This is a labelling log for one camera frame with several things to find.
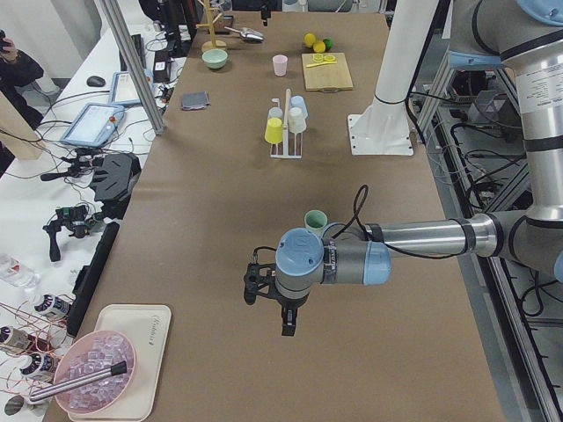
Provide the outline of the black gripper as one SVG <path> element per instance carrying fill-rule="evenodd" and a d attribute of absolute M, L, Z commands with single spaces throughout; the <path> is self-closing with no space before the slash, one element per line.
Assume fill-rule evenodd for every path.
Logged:
<path fill-rule="evenodd" d="M 281 305 L 282 336 L 293 336 L 297 327 L 298 310 L 308 299 L 308 295 L 294 299 L 278 294 L 277 302 Z"/>
<path fill-rule="evenodd" d="M 270 19 L 270 1 L 263 0 L 260 6 L 260 18 Z"/>

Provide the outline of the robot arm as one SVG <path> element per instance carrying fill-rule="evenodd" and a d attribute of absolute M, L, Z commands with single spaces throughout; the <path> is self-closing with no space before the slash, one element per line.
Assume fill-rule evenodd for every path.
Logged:
<path fill-rule="evenodd" d="M 391 255 L 450 258 L 473 253 L 512 259 L 562 275 L 562 4 L 559 1 L 456 1 L 449 64 L 454 69 L 507 67 L 515 73 L 532 205 L 523 212 L 396 225 L 364 224 L 286 232 L 275 254 L 270 294 L 281 304 L 282 332 L 316 283 L 377 285 Z"/>

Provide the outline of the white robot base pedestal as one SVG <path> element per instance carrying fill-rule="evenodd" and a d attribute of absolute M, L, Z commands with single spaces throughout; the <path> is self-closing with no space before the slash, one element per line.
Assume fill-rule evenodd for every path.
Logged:
<path fill-rule="evenodd" d="M 353 155 L 413 154 L 406 101 L 438 4 L 438 0 L 397 2 L 374 99 L 363 113 L 348 116 Z"/>

